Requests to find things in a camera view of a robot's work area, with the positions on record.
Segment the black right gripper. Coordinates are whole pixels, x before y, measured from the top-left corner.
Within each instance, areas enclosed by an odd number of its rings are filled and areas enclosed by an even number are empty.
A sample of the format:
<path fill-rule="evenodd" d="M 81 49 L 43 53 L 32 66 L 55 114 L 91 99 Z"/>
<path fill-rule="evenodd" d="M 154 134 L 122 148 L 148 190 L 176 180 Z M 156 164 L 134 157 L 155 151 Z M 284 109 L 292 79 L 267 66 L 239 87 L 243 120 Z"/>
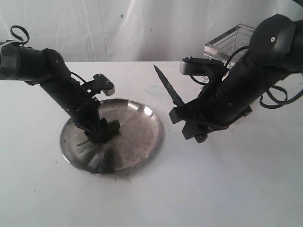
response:
<path fill-rule="evenodd" d="M 182 134 L 186 140 L 204 142 L 208 134 L 228 129 L 230 125 L 252 112 L 252 89 L 246 85 L 205 87 L 199 96 L 174 107 L 169 117 L 173 124 L 184 121 Z"/>

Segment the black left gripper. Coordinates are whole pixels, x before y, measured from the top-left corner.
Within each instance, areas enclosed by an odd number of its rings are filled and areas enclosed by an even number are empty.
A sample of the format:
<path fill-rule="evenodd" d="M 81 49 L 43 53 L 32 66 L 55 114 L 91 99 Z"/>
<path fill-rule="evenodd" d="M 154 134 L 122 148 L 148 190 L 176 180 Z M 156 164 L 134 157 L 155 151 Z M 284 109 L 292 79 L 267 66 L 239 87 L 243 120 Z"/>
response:
<path fill-rule="evenodd" d="M 84 130 L 89 141 L 107 143 L 109 141 L 108 122 L 99 120 L 99 102 L 92 98 L 88 91 L 67 91 L 67 114 L 76 126 Z"/>

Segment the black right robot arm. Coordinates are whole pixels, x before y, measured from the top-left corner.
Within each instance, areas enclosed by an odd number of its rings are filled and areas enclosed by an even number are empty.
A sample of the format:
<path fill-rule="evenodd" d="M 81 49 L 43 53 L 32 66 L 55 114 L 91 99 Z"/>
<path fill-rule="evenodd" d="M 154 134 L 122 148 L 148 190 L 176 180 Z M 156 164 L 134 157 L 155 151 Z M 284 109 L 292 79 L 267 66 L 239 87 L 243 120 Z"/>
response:
<path fill-rule="evenodd" d="M 209 133 L 249 115 L 256 99 L 302 70 L 303 22 L 276 14 L 257 26 L 245 54 L 231 68 L 218 60 L 182 59 L 181 74 L 207 76 L 209 81 L 188 103 L 174 96 L 171 122 L 184 121 L 184 138 L 202 143 Z"/>

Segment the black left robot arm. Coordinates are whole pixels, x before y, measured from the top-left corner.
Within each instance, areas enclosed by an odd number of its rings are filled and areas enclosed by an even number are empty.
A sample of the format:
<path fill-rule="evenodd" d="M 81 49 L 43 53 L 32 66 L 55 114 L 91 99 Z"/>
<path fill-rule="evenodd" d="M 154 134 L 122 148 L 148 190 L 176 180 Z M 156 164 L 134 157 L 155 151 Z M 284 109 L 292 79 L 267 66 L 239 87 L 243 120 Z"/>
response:
<path fill-rule="evenodd" d="M 18 80 L 39 85 L 84 130 L 92 142 L 106 143 L 111 132 L 105 118 L 100 118 L 101 105 L 94 96 L 108 93 L 114 85 L 103 74 L 83 85 L 71 77 L 62 56 L 53 49 L 42 51 L 28 47 L 5 45 L 0 49 L 0 79 Z"/>

